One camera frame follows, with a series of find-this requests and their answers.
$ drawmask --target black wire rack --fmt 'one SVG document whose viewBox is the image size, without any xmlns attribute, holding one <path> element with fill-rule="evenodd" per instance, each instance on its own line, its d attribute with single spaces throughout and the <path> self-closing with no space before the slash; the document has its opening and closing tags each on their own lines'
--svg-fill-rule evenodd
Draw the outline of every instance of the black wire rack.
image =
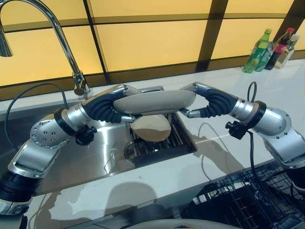
<svg viewBox="0 0 305 229">
<path fill-rule="evenodd" d="M 287 174 L 276 162 L 256 170 L 260 181 L 247 170 L 205 186 L 181 216 L 243 229 L 304 229 L 304 201 Z"/>
<path fill-rule="evenodd" d="M 171 126 L 170 135 L 160 142 L 141 139 L 129 125 L 132 141 L 124 149 L 124 156 L 136 167 L 149 165 L 196 151 L 194 143 L 176 113 L 165 114 Z"/>
</svg>

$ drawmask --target plastic bottle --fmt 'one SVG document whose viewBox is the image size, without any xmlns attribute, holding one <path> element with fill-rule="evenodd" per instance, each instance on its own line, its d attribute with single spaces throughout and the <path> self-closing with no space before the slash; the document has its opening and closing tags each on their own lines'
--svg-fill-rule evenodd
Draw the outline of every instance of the plastic bottle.
<svg viewBox="0 0 305 229">
<path fill-rule="evenodd" d="M 284 65 L 287 63 L 289 58 L 294 54 L 295 52 L 295 44 L 297 41 L 300 39 L 300 35 L 293 34 L 291 36 L 291 40 L 289 42 L 289 45 L 287 48 L 284 50 L 284 52 L 280 55 L 278 58 L 277 62 L 275 63 L 275 68 L 283 68 Z"/>
<path fill-rule="evenodd" d="M 269 34 L 271 33 L 272 29 L 266 29 L 263 36 L 255 43 L 254 48 L 249 56 L 247 63 L 244 65 L 243 71 L 245 73 L 252 73 L 258 62 L 262 58 L 268 43 L 269 43 Z"/>
<path fill-rule="evenodd" d="M 265 69 L 267 69 L 267 70 L 273 69 L 276 61 L 278 60 L 280 55 L 284 52 L 285 48 L 288 46 L 290 39 L 291 39 L 291 34 L 293 33 L 293 31 L 294 31 L 294 28 L 288 28 L 286 30 L 286 33 L 277 40 L 278 46 L 277 46 L 276 50 L 273 52 L 267 65 L 265 66 Z"/>
<path fill-rule="evenodd" d="M 270 58 L 271 58 L 274 50 L 276 49 L 276 47 L 277 47 L 276 42 L 269 42 L 268 43 L 268 47 L 267 47 L 265 53 L 263 54 L 263 57 L 259 61 L 258 65 L 256 66 L 256 69 L 255 69 L 256 72 L 261 72 L 265 68 L 266 64 L 270 60 Z"/>
</svg>

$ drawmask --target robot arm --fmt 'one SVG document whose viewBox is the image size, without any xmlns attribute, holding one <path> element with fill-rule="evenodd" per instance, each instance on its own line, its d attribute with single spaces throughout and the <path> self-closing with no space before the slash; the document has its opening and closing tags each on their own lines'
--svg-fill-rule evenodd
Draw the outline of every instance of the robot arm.
<svg viewBox="0 0 305 229">
<path fill-rule="evenodd" d="M 305 195 L 305 140 L 293 129 L 289 115 L 276 108 L 267 107 L 261 101 L 253 103 L 195 82 L 181 88 L 205 97 L 205 108 L 181 112 L 189 117 L 215 117 L 230 115 L 238 121 L 228 122 L 229 134 L 241 139 L 248 129 L 253 129 L 264 141 L 266 149 L 285 169 L 299 193 Z"/>
<path fill-rule="evenodd" d="M 112 103 L 138 93 L 142 91 L 126 85 L 116 86 L 69 110 L 58 109 L 34 124 L 29 140 L 18 150 L 8 170 L 0 177 L 0 216 L 20 215 L 27 211 L 32 196 L 60 148 L 71 137 L 75 137 L 79 145 L 93 141 L 96 129 L 87 126 L 90 120 L 133 122 L 134 117 L 116 112 Z"/>
</svg>

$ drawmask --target kitchen counter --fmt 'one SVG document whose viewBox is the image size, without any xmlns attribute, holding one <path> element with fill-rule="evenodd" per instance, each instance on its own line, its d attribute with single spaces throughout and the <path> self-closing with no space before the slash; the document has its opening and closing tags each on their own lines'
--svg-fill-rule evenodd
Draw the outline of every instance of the kitchen counter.
<svg viewBox="0 0 305 229">
<path fill-rule="evenodd" d="M 137 88 L 162 85 L 165 90 L 172 90 L 199 81 L 245 98 L 248 85 L 255 80 L 258 85 L 256 100 L 286 111 L 295 129 L 305 135 L 304 66 L 304 60 L 294 60 L 289 61 L 283 69 L 261 73 L 246 74 L 241 68 L 230 68 L 132 82 L 129 85 Z M 93 88 L 92 93 L 107 88 L 109 86 Z M 80 99 L 73 92 L 67 92 L 67 98 L 69 102 Z M 17 111 L 58 103 L 61 103 L 59 93 L 46 94 L 22 98 L 14 109 Z M 8 104 L 9 101 L 0 103 L 0 116 Z M 197 96 L 190 109 L 206 105 L 206 100 Z M 131 206 L 147 204 L 173 193 L 182 193 L 185 198 L 179 196 L 164 204 L 167 207 L 183 204 L 189 201 L 187 197 L 195 196 L 204 183 L 250 166 L 249 136 L 237 140 L 230 137 L 224 128 L 233 118 L 228 115 L 209 119 L 187 119 L 180 115 L 180 118 L 196 142 L 197 152 L 36 196 L 27 213 L 29 228 L 35 228 L 34 224 L 37 228 L 42 228 L 40 225 L 44 225 L 43 228 L 67 227 Z M 263 141 L 254 135 L 254 163 L 270 159 L 272 157 Z"/>
</svg>

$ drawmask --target chrome faucet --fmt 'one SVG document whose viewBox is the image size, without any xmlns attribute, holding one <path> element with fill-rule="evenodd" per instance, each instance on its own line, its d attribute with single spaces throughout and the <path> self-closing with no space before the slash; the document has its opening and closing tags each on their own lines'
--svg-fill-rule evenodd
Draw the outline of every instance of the chrome faucet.
<svg viewBox="0 0 305 229">
<path fill-rule="evenodd" d="M 13 1 L 13 0 L 0 0 L 0 12 L 2 7 L 5 5 L 5 3 Z M 81 72 L 81 70 L 78 68 L 77 63 L 73 57 L 73 54 L 71 52 L 71 49 L 69 47 L 69 44 L 67 42 L 67 39 L 61 29 L 61 26 L 55 17 L 55 15 L 52 13 L 52 11 L 41 1 L 39 0 L 20 0 L 23 2 L 26 2 L 37 9 L 39 9 L 50 21 L 56 36 L 61 44 L 61 47 L 69 61 L 69 64 L 72 68 L 72 75 L 73 75 L 73 80 L 75 82 L 75 87 L 74 87 L 74 92 L 77 95 L 84 95 L 90 91 L 89 86 L 87 85 L 87 82 Z M 3 31 L 3 26 L 0 20 L 0 56 L 12 56 L 12 52 L 10 49 L 10 46 L 7 42 L 7 39 L 5 37 L 5 33 Z"/>
</svg>

